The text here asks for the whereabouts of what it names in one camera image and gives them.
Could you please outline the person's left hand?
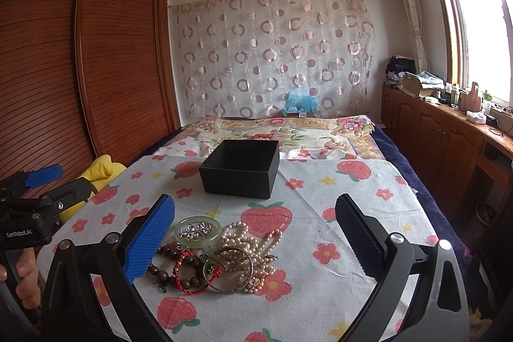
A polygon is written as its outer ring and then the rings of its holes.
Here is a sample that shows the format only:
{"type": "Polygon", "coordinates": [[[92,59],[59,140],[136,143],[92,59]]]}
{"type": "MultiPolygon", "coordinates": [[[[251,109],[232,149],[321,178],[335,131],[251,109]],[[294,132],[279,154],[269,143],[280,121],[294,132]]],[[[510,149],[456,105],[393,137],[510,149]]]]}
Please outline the person's left hand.
{"type": "Polygon", "coordinates": [[[34,249],[24,248],[16,262],[16,271],[21,281],[16,294],[26,309],[35,309],[41,303],[41,289],[38,285],[38,266],[34,249]]]}

